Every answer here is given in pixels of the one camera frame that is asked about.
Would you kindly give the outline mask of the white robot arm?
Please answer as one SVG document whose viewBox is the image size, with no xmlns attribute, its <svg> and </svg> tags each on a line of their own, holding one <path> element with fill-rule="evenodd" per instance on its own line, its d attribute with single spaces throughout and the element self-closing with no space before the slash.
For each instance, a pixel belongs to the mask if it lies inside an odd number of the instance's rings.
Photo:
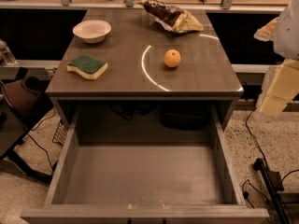
<svg viewBox="0 0 299 224">
<path fill-rule="evenodd" d="M 284 58 L 264 75 L 254 117 L 275 119 L 299 94 L 299 0 L 292 0 L 277 18 L 258 29 L 254 38 L 272 41 L 274 52 Z"/>
</svg>

